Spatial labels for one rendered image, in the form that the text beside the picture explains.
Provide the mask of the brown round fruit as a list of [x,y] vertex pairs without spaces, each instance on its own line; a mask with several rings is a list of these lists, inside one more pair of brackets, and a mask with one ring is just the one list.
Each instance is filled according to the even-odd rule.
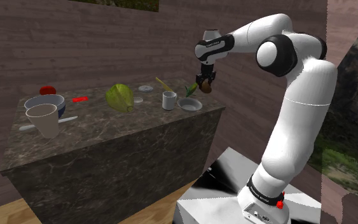
[[207,80],[205,80],[199,87],[199,89],[205,93],[205,94],[209,94],[212,92],[212,88],[209,84],[209,82]]

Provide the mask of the green and yellow corn cob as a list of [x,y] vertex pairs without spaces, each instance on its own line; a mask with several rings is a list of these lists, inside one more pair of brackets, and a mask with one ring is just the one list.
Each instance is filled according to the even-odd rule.
[[190,87],[185,86],[186,89],[186,97],[189,97],[191,95],[193,95],[193,93],[195,92],[196,88],[198,87],[198,83],[195,82],[194,84],[192,84]]

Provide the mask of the grey bowl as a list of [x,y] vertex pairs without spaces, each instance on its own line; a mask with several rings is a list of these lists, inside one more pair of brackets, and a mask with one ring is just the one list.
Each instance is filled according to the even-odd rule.
[[202,109],[202,103],[197,99],[184,97],[177,101],[177,105],[186,112],[192,113]]

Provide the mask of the yellow utensil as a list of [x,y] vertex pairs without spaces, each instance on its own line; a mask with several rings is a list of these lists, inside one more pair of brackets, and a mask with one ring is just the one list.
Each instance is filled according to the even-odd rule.
[[160,80],[158,77],[156,77],[155,80],[159,82],[166,91],[173,92],[173,90],[169,86],[167,86],[164,82],[162,82],[162,80]]

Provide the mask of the white mug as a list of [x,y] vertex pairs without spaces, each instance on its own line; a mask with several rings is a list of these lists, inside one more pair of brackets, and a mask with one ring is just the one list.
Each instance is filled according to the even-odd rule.
[[172,91],[165,91],[162,93],[162,108],[170,111],[174,109],[177,99],[177,94]]

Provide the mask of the green cabbage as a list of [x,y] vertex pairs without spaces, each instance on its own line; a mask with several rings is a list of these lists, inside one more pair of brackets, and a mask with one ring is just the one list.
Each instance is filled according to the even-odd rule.
[[132,90],[124,85],[117,83],[112,86],[105,94],[106,102],[109,107],[121,113],[129,113],[133,110],[134,94]]

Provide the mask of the white and black robot stand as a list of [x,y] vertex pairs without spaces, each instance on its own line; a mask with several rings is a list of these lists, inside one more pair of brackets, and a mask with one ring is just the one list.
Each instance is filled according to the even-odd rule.
[[320,202],[290,185],[298,173],[282,153],[256,164],[227,148],[177,200],[174,224],[320,224]]

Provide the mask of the red round fruit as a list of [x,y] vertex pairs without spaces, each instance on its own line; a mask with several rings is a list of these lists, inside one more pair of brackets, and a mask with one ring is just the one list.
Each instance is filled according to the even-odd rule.
[[39,90],[40,95],[50,95],[50,94],[56,94],[57,91],[53,86],[44,86],[41,87]]

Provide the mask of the blue and white bowl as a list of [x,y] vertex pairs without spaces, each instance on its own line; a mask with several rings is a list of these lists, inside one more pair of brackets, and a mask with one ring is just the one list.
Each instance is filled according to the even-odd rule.
[[56,105],[57,111],[59,114],[59,118],[62,117],[65,111],[65,99],[61,95],[57,94],[46,94],[46,95],[39,95],[33,98],[28,99],[24,103],[25,109],[30,109],[34,106],[39,104],[53,104]]

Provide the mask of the beige cup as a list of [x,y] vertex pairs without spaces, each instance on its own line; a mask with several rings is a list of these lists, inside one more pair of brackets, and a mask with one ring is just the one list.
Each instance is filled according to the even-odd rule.
[[44,138],[54,138],[59,133],[59,114],[56,105],[40,104],[25,112],[30,122]]

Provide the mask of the green meadow wall picture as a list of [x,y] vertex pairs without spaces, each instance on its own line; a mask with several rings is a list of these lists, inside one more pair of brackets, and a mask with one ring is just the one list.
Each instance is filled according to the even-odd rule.
[[159,12],[159,0],[70,0],[82,3],[116,6],[142,11]]

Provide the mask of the large mountain landscape wall picture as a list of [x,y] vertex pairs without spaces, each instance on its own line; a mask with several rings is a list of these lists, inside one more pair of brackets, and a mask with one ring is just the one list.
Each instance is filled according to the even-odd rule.
[[358,37],[338,65],[333,101],[308,163],[358,195]]

